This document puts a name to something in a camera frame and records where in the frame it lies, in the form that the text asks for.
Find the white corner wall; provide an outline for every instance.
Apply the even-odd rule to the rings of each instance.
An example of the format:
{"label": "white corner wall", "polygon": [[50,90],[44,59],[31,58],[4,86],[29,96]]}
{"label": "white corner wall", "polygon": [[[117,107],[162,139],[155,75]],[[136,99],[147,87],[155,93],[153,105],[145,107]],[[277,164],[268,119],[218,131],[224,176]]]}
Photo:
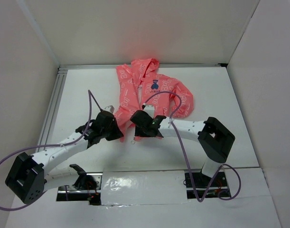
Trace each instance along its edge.
{"label": "white corner wall", "polygon": [[261,0],[228,65],[283,228],[290,228],[290,0]]}
{"label": "white corner wall", "polygon": [[[0,0],[0,160],[35,145],[51,96],[57,67],[15,0]],[[4,184],[13,160],[0,167],[0,205],[14,194]],[[8,212],[0,211],[0,228]]]}
{"label": "white corner wall", "polygon": [[217,64],[229,62],[259,0],[25,2],[62,65]]}

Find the white panel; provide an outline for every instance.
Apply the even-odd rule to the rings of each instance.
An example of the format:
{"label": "white panel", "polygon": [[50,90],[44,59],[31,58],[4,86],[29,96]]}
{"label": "white panel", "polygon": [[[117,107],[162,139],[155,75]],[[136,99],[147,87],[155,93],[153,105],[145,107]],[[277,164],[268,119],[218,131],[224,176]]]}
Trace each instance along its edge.
{"label": "white panel", "polygon": [[[213,198],[202,203],[190,199],[183,204],[89,206],[80,201],[56,202],[57,190],[50,190],[33,205],[11,212],[6,228],[280,228],[271,196],[261,192],[266,187],[265,181],[258,181],[263,176],[261,169],[249,170],[238,170],[242,188],[256,191],[250,197],[231,201]],[[236,181],[236,177],[232,180],[228,176],[228,180]],[[13,206],[18,205],[19,199],[15,198]]]}
{"label": "white panel", "polygon": [[103,205],[187,203],[184,171],[104,172]]}
{"label": "white panel", "polygon": [[228,65],[282,226],[290,228],[290,0],[261,0]]}
{"label": "white panel", "polygon": [[[223,67],[161,68],[159,73],[183,82],[195,98],[195,109],[186,118],[191,121],[216,117],[236,136],[227,162],[235,167],[258,166],[245,123],[227,74]],[[56,118],[52,143],[63,139],[88,119],[87,89],[101,106],[119,105],[119,84],[115,69],[69,70]],[[93,118],[98,113],[93,107]],[[150,138],[132,144],[134,128],[127,131],[125,142],[102,140],[77,154],[60,167],[76,163],[86,171],[147,171],[185,169],[185,159],[177,138]],[[202,168],[206,154],[197,142],[184,140],[192,168]]]}
{"label": "white panel", "polygon": [[[57,68],[15,0],[0,0],[0,160],[36,145]],[[0,205],[10,207],[13,192],[5,179],[13,159],[0,166]],[[0,228],[8,212],[0,210]]]}
{"label": "white panel", "polygon": [[26,0],[62,65],[228,63],[259,0]]}

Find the black clamp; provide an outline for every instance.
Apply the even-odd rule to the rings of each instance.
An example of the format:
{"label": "black clamp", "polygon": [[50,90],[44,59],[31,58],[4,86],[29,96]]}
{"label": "black clamp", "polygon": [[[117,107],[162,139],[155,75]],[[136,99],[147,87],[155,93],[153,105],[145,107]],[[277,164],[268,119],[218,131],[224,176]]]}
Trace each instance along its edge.
{"label": "black clamp", "polygon": [[225,163],[235,136],[214,117],[209,117],[204,124],[203,130],[198,132],[198,141],[208,158],[217,163]]}
{"label": "black clamp", "polygon": [[75,169],[75,171],[79,175],[79,177],[77,178],[77,180],[73,184],[73,186],[76,189],[87,190],[87,183],[88,182],[91,183],[91,186],[93,187],[93,189],[97,188],[97,183],[96,183],[96,180],[94,179],[94,177],[91,175],[87,175],[85,170],[83,170],[79,165],[71,164],[71,165],[69,165],[69,167]]}
{"label": "black clamp", "polygon": [[135,124],[135,136],[140,137],[163,137],[159,132],[160,123],[166,117],[157,115],[154,119],[143,110],[136,111],[130,118]]}
{"label": "black clamp", "polygon": [[43,194],[46,183],[43,166],[25,152],[16,157],[5,183],[23,203],[30,204]]}
{"label": "black clamp", "polygon": [[[78,127],[75,132],[82,134],[87,126],[87,123]],[[107,141],[112,141],[123,137],[114,115],[108,111],[102,110],[96,117],[90,121],[89,128],[84,135],[84,139],[88,140],[88,148],[100,142],[105,138]]]}

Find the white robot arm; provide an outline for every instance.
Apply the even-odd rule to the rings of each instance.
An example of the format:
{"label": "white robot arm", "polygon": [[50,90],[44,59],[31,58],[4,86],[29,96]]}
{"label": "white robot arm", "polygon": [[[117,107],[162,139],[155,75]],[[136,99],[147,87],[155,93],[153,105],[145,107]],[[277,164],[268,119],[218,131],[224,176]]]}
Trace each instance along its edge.
{"label": "white robot arm", "polygon": [[[71,156],[85,151],[87,148],[105,138],[108,141],[119,139],[123,134],[119,130],[114,117],[113,108],[108,106],[102,110],[95,120],[91,120],[89,129],[80,126],[75,133],[60,142],[59,147],[27,155],[18,155],[7,176],[6,184],[24,202],[36,201],[43,192],[63,185],[82,187],[87,182],[96,184],[91,175],[76,164],[71,164],[65,171],[52,171],[57,165]],[[158,115],[153,118],[152,106],[138,110],[131,117],[136,125],[136,135],[142,137],[177,137],[170,118]],[[173,119],[180,136],[200,143],[207,154],[202,174],[212,177],[222,163],[226,162],[234,143],[234,135],[217,119],[209,117],[206,121],[184,121]],[[84,137],[68,145],[84,133]]]}

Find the white tabletop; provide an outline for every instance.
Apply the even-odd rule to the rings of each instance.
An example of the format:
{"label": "white tabletop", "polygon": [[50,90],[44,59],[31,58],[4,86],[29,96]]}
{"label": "white tabletop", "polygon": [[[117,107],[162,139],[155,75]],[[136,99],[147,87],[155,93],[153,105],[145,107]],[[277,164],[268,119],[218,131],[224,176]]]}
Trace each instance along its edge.
{"label": "white tabletop", "polygon": [[[211,198],[202,203],[189,199],[179,204],[91,206],[86,201],[56,202],[57,189],[53,189],[29,207],[11,212],[6,228],[280,228],[262,170],[250,168],[238,169],[238,172],[242,189],[238,197],[230,201]],[[237,177],[231,170],[225,173],[234,194]],[[143,190],[142,185],[135,189],[136,192]],[[15,197],[12,207],[21,204]]]}
{"label": "white tabletop", "polygon": [[[224,67],[160,68],[159,73],[183,82],[195,98],[195,109],[186,118],[192,121],[216,117],[236,137],[227,163],[234,167],[258,167],[253,146]],[[119,83],[115,68],[69,70],[55,121],[52,143],[70,135],[88,118],[90,89],[102,107],[119,106]],[[95,118],[98,109],[93,105]],[[76,163],[86,171],[147,171],[185,169],[186,163],[177,138],[150,138],[132,144],[134,128],[128,130],[125,142],[101,140],[59,167]],[[206,158],[200,144],[184,140],[191,167],[200,169]]]}

